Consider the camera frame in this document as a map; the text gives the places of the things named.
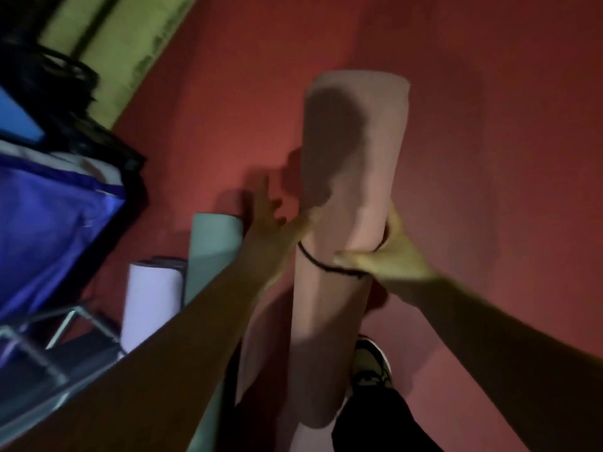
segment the pant leg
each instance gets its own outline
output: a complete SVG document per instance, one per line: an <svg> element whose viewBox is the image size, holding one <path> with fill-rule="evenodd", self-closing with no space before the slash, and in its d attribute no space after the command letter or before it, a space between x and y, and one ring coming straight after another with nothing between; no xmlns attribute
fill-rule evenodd
<svg viewBox="0 0 603 452"><path fill-rule="evenodd" d="M332 439L335 452L441 452L414 421L404 398L394 389L381 386L355 389L335 422Z"/></svg>

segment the black elastic band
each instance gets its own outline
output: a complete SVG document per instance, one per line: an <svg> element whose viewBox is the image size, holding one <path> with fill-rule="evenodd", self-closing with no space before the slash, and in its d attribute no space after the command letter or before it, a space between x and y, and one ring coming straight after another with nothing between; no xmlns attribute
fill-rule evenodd
<svg viewBox="0 0 603 452"><path fill-rule="evenodd" d="M346 268L340 268L339 266L325 265L324 263L316 260L316 258L311 256L308 253L308 251L305 249L305 247L303 246L301 241L299 241L297 243L297 245L299 246L299 249L301 250L302 254L304 254L305 257L308 260L310 260L314 266L316 266L317 268L320 268L321 270L323 270L327 273L343 274L345 276L357 277L358 279L362 279L362 277L364 275L368 274L366 271L361 271L359 269L346 269Z"/></svg>

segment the sneaker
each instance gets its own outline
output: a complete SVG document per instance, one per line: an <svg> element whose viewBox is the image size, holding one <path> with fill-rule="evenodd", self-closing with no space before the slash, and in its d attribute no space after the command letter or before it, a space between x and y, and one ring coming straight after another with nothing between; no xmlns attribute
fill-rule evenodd
<svg viewBox="0 0 603 452"><path fill-rule="evenodd" d="M351 365L351 389L357 387L382 386L392 388L391 366L385 353L366 336L359 335L356 341L354 363Z"/></svg>

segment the forearm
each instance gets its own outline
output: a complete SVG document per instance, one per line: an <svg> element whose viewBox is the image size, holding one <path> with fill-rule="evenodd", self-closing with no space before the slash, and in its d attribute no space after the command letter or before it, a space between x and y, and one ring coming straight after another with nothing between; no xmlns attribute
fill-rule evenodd
<svg viewBox="0 0 603 452"><path fill-rule="evenodd" d="M9 450L185 450L263 284L236 265Z"/></svg>
<svg viewBox="0 0 603 452"><path fill-rule="evenodd" d="M600 360L449 281L390 288L418 306L532 451L603 450Z"/></svg>

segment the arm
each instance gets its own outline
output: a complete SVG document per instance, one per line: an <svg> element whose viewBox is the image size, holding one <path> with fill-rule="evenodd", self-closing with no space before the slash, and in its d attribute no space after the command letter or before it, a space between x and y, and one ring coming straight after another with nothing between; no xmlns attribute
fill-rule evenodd
<svg viewBox="0 0 603 452"><path fill-rule="evenodd" d="M527 326L435 272L392 207L374 254L336 262L372 273L418 307L532 451L603 450L603 362Z"/></svg>
<svg viewBox="0 0 603 452"><path fill-rule="evenodd" d="M256 300L275 282L312 213L274 218L267 183L232 265L184 311L8 451L184 451L191 441Z"/></svg>

